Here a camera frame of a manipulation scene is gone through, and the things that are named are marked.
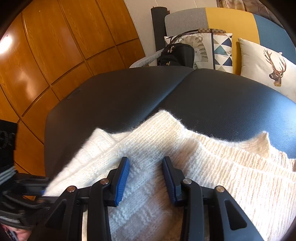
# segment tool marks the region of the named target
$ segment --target multicolored headboard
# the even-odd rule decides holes
[[[240,75],[241,51],[238,38],[246,39],[277,52],[296,64],[296,49],[287,32],[272,21],[235,9],[194,8],[171,13],[165,17],[167,36],[198,28],[217,28],[233,33],[233,73]]]

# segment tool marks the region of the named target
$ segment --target blue gripper pad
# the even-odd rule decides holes
[[[174,206],[179,206],[178,204],[183,200],[181,182],[168,156],[163,158],[162,170],[170,201]]]
[[[115,191],[115,206],[118,206],[119,202],[121,202],[123,197],[124,188],[126,186],[126,181],[128,178],[130,169],[130,161],[127,157],[123,157],[120,161],[120,164],[117,168],[116,174],[114,176],[113,181],[115,181],[116,186],[113,188],[116,189]]]

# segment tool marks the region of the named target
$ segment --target knitted garment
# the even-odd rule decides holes
[[[114,241],[179,240],[182,208],[169,202],[161,170],[164,156],[200,186],[224,186],[264,240],[280,240],[296,215],[295,160],[272,147],[268,133],[240,143],[221,141],[186,129],[166,111],[131,132],[96,129],[45,196],[59,196],[71,185],[94,184],[117,168],[122,156],[131,166],[122,202],[109,208]]]

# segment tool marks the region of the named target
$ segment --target tiger pillow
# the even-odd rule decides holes
[[[296,65],[259,44],[239,38],[241,76],[267,85],[296,102]]]
[[[165,37],[166,43],[169,44],[174,37]],[[194,48],[194,69],[216,69],[233,73],[232,34],[187,34],[178,38],[175,43],[188,44]]]

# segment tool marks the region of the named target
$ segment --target deer head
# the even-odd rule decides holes
[[[282,61],[279,58],[279,60],[281,61],[281,63],[279,63],[281,66],[281,70],[278,71],[278,70],[276,70],[274,63],[272,62],[272,60],[270,58],[270,55],[272,53],[268,53],[267,50],[264,50],[263,52],[264,52],[264,56],[266,57],[266,61],[271,64],[272,70],[273,70],[273,72],[269,75],[269,77],[274,80],[274,86],[280,87],[281,86],[281,79],[282,79],[284,72],[286,71],[286,68],[287,68],[286,62],[284,59]]]

